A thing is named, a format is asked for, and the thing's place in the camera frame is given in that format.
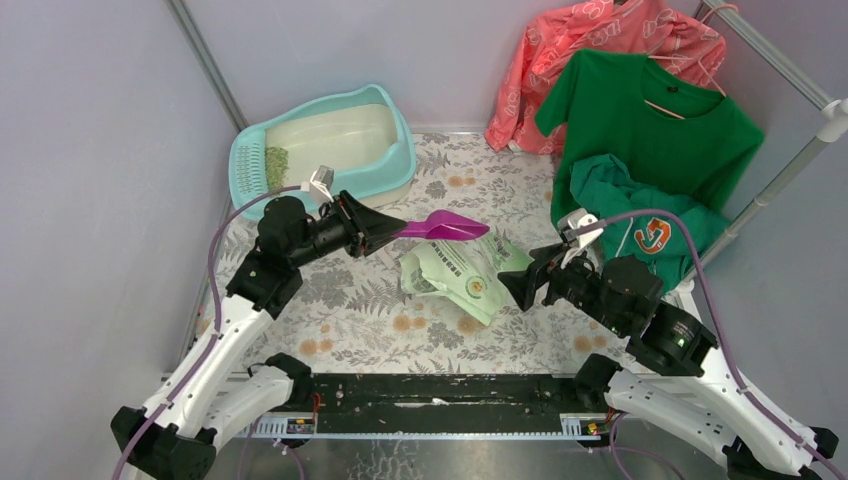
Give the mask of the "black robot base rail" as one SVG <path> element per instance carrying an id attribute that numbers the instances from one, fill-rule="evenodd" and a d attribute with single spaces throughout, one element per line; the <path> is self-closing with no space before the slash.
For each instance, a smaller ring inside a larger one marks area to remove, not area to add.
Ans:
<path id="1" fill-rule="evenodd" d="M 566 418 L 601 422 L 610 408 L 572 376 L 550 374 L 315 374 L 278 407 L 320 434 L 530 436 Z"/>

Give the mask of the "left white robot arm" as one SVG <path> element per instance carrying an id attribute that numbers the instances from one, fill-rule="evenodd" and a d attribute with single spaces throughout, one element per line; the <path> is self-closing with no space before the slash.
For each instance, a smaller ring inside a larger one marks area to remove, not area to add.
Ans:
<path id="1" fill-rule="evenodd" d="M 337 251 L 369 256 L 407 227 L 346 190 L 327 193 L 331 174 L 320 167 L 302 187 L 325 195 L 317 216 L 288 187 L 258 197 L 264 208 L 252 249 L 225 289 L 211 288 L 212 324 L 142 406 L 124 406 L 113 417 L 121 451 L 113 478 L 132 466 L 154 479 L 203 479 L 219 451 L 265 412 L 307 404 L 310 370 L 286 355 L 271 357 L 242 386 L 221 388 L 303 286 L 302 267 Z"/>

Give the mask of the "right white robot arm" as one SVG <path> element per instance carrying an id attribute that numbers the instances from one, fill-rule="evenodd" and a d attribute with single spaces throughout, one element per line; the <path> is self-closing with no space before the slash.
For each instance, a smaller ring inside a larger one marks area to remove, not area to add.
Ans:
<path id="1" fill-rule="evenodd" d="M 570 303 L 625 339 L 640 365 L 678 381 L 696 402 L 593 354 L 575 379 L 577 405 L 646 420 L 710 457 L 732 479 L 812 479 L 814 463 L 831 468 L 838 437 L 770 401 L 739 370 L 720 325 L 705 325 L 688 297 L 665 301 L 661 280 L 632 256 L 593 266 L 586 249 L 612 224 L 612 218 L 576 210 L 560 223 L 560 243 L 533 250 L 528 266 L 502 272 L 499 280 L 522 310 L 534 305 L 539 290 L 545 305 Z"/>

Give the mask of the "green cat litter bag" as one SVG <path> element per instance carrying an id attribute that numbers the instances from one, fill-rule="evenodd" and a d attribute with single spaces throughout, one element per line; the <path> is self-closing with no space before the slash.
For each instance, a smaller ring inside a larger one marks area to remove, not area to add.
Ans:
<path id="1" fill-rule="evenodd" d="M 488 326 L 511 299 L 498 275 L 523 271 L 531 261 L 493 232 L 470 241 L 424 241 L 400 258 L 400 285 L 407 294 L 444 297 Z"/>

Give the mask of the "purple litter scoop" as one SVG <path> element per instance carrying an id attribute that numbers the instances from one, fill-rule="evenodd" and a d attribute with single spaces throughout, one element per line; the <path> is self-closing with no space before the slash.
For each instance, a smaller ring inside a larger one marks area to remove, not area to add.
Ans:
<path id="1" fill-rule="evenodd" d="M 435 210 L 423 221 L 410 221 L 395 238 L 470 241 L 490 231 L 490 226 L 448 210 Z"/>

